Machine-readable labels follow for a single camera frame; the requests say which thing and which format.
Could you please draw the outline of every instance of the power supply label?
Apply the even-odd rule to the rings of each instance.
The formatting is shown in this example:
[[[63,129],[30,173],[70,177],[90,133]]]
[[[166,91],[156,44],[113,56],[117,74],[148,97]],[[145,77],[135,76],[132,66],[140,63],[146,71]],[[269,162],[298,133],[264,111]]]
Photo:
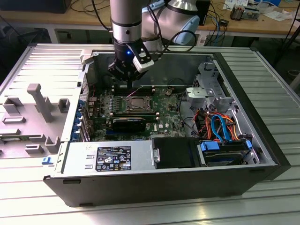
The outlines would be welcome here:
[[[97,150],[96,170],[131,170],[131,147],[100,147]]]

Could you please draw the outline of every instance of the motherboard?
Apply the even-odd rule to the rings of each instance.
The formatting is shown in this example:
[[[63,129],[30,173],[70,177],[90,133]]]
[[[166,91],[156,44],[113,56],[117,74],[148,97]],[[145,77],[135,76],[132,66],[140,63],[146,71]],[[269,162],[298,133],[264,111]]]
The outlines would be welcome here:
[[[178,112],[183,92],[166,87],[105,90],[91,98],[91,141],[185,137]]]

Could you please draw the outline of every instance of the blue cable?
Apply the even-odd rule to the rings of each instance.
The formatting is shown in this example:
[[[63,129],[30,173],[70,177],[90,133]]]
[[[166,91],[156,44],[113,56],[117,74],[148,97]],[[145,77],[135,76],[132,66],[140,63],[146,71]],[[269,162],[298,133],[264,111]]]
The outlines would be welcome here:
[[[224,133],[225,139],[226,139],[227,141],[231,142],[232,140],[230,139],[230,136],[229,136],[229,134],[228,134],[228,132],[227,132],[226,123],[225,123],[224,119],[222,118],[222,116],[220,116],[220,115],[214,115],[214,116],[211,118],[210,124],[211,124],[211,130],[212,130],[212,132],[214,133],[214,135],[215,135],[218,139],[220,139],[221,142],[223,141],[222,137],[216,132],[216,129],[215,129],[215,123],[214,123],[214,120],[215,120],[216,118],[219,118],[220,121],[221,121],[221,125],[222,125],[222,128],[223,128],[223,133]]]
[[[214,21],[216,22],[216,25],[217,25],[217,36],[216,36],[216,39],[214,41],[214,46],[216,45],[217,41],[218,41],[218,38],[219,38],[219,32],[220,32],[220,26],[219,26],[219,23],[217,21],[217,19],[213,16],[209,16],[211,17],[212,19],[214,19]]]

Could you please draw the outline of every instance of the cpu socket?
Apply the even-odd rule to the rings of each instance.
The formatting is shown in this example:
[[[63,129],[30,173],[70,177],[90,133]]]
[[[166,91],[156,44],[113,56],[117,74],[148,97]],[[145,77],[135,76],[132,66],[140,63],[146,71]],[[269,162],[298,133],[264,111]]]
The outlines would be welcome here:
[[[152,99],[149,96],[128,97],[126,98],[126,111],[128,113],[151,113],[154,112]]]

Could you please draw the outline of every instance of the wooden table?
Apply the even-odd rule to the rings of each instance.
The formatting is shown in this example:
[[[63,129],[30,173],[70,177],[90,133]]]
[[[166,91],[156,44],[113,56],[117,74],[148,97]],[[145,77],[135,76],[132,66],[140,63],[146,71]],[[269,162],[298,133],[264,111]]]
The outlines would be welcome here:
[[[100,3],[102,0],[95,0],[95,3]],[[291,26],[291,20],[278,22],[264,15],[260,15],[258,21],[242,20],[234,21],[230,19],[230,11],[223,10],[224,0],[213,0],[212,4],[216,12],[229,21],[227,36],[246,36],[246,37],[265,37],[265,38],[285,38]],[[280,7],[296,7],[298,1],[293,3],[281,2]],[[83,10],[83,5],[90,4],[90,0],[83,0],[83,4],[79,1],[73,5],[77,10]],[[102,4],[97,5],[97,8],[102,8],[109,5],[109,0],[105,0]],[[65,14],[38,13],[38,12],[14,12],[0,11],[2,15],[11,25],[16,27],[35,27],[46,28],[49,32],[52,43],[58,43],[56,35],[57,29],[77,29],[77,30],[104,30],[95,17],[95,14],[76,12],[68,9]],[[99,10],[99,15],[103,23],[107,26],[110,22],[110,8],[106,7]],[[215,29],[211,19],[207,18],[204,26],[199,26],[197,34],[200,35],[198,44],[203,43],[206,36],[211,34]]]

